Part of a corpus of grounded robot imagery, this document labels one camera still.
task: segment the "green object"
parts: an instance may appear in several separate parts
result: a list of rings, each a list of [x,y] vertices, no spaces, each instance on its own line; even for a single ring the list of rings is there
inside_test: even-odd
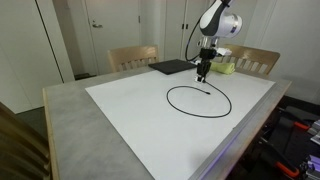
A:
[[[232,74],[235,68],[234,68],[234,63],[211,62],[210,70],[223,73],[223,74]]]

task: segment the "white board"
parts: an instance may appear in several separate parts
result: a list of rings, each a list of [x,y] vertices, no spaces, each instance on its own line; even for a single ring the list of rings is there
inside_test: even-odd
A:
[[[169,98],[191,113],[221,115],[228,101],[212,87],[193,79],[195,70],[174,75],[152,71],[87,88],[87,92],[155,179],[188,179],[232,129],[254,107],[274,82],[240,73],[210,72],[207,81],[232,102],[223,118],[199,118],[172,108]]]

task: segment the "wooden chair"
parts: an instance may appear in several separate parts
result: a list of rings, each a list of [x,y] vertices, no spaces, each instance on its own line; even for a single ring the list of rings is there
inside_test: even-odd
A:
[[[221,62],[234,62],[236,68],[254,71],[264,75],[269,75],[280,57],[280,54],[277,52],[245,46],[226,44],[225,48],[230,49],[232,54],[222,58]]]
[[[50,179],[49,157],[48,141],[0,102],[0,179],[5,173],[32,180]]]
[[[108,50],[112,72],[125,71],[159,62],[158,46],[132,46]]]

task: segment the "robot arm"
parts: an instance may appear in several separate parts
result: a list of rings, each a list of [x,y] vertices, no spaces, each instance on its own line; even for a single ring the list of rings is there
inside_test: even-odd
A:
[[[235,14],[226,13],[225,10],[234,0],[215,0],[212,6],[202,15],[200,19],[200,30],[203,34],[200,40],[200,58],[197,65],[196,81],[205,82],[213,59],[219,52],[228,52],[217,48],[220,37],[231,38],[237,35],[242,26],[242,19]]]

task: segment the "gray table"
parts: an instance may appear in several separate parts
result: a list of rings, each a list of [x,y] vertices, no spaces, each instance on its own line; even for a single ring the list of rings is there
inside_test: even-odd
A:
[[[144,67],[43,89],[54,179],[153,179],[85,91],[149,71]],[[289,86],[277,80],[190,179],[225,178]]]

